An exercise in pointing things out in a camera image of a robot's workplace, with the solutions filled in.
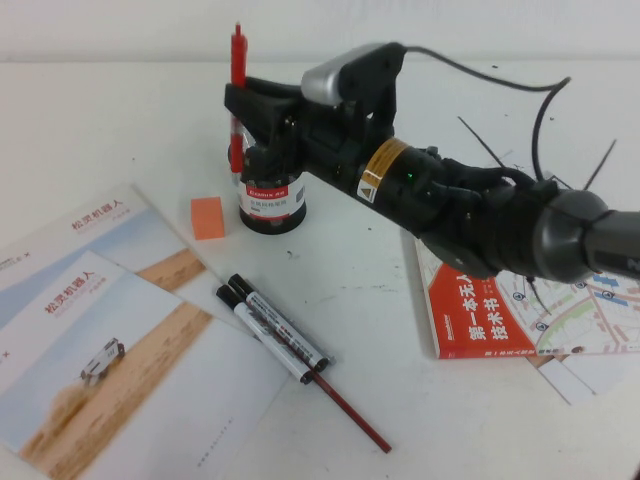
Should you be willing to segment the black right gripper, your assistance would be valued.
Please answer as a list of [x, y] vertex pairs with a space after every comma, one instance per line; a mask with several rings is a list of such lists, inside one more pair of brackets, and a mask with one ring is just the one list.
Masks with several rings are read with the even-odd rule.
[[372, 107], [363, 100], [328, 107], [304, 99], [298, 85], [248, 77], [244, 87], [226, 84], [224, 106], [262, 145], [289, 112], [296, 121], [297, 162], [349, 196], [375, 151], [394, 134], [394, 95], [380, 96]]

